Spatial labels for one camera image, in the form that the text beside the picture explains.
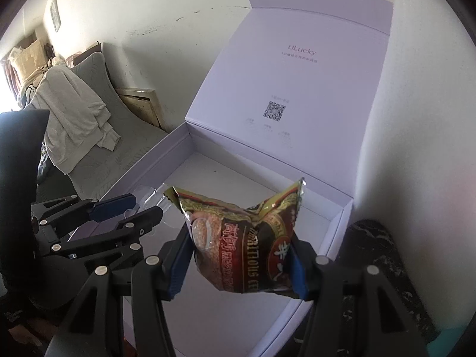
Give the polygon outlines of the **grey patterned chair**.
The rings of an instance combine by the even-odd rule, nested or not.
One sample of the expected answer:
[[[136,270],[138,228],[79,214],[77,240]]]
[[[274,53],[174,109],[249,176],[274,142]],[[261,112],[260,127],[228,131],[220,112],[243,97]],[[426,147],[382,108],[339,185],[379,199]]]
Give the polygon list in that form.
[[[111,83],[101,52],[88,56],[73,67],[73,72],[106,104],[111,113],[108,123],[119,134],[114,151],[95,146],[69,173],[80,198],[100,199],[167,133],[146,123],[126,107]]]

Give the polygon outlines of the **cardboard box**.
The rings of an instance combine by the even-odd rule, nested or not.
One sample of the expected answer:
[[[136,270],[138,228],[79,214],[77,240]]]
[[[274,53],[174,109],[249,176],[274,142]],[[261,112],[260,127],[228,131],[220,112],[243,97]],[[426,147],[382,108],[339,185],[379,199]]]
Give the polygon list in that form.
[[[41,40],[35,40],[25,49],[13,47],[8,61],[14,68],[19,81],[24,83],[37,68],[46,65],[48,59]]]

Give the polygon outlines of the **light grey sweatshirt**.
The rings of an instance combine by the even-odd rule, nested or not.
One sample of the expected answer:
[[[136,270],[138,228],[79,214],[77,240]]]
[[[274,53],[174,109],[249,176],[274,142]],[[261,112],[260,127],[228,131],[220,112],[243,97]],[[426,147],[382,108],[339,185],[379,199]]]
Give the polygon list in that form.
[[[119,134],[108,123],[106,104],[65,65],[43,75],[31,101],[36,110],[48,110],[44,135],[47,154],[64,174],[69,174],[97,146],[114,151]]]

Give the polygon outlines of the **wall picture frame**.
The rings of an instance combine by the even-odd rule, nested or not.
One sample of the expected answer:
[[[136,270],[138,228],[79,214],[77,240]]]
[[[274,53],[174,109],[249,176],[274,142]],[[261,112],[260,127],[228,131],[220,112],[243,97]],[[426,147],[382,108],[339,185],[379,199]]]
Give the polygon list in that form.
[[[51,5],[50,5],[50,15],[52,18],[52,23],[55,32],[58,32],[61,27],[61,20],[60,20],[60,13],[58,9],[58,4],[57,0],[52,0]]]

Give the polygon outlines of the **wooden framed panel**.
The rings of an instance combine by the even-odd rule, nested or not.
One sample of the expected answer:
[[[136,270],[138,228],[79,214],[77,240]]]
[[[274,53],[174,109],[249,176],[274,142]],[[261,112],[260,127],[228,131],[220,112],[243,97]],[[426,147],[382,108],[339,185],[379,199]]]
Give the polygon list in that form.
[[[170,129],[162,114],[161,105],[155,90],[117,88],[115,91],[126,107],[138,118],[160,128],[162,131]]]

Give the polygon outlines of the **lavender gift box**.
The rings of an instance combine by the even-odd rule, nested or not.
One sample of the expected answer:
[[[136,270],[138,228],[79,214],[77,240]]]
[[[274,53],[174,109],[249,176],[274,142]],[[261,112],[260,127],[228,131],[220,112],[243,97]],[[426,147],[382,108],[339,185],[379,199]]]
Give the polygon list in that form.
[[[317,253],[335,257],[353,208],[393,5],[249,2],[184,124],[108,196],[167,184],[249,207],[304,179],[296,233]]]

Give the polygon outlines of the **clear plastic wrapper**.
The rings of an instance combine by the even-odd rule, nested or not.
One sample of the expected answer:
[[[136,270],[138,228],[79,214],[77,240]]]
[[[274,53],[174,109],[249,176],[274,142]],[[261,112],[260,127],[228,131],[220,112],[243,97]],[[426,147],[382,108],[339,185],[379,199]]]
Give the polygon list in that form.
[[[165,196],[165,190],[168,188],[169,186],[165,183],[158,188],[145,185],[136,186],[131,191],[136,198],[136,204],[131,209],[127,209],[123,216],[131,217],[153,206],[158,206],[162,210],[162,219],[158,225],[152,228],[148,236],[163,240],[175,239],[184,223],[184,218],[177,207]]]

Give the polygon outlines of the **brown gold snack packet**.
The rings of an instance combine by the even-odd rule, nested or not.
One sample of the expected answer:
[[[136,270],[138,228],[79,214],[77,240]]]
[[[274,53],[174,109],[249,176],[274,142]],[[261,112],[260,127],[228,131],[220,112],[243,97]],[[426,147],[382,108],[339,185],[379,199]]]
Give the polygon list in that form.
[[[165,196],[184,215],[197,269],[215,288],[274,292],[290,288],[287,258],[305,184],[300,178],[247,209],[177,187]]]

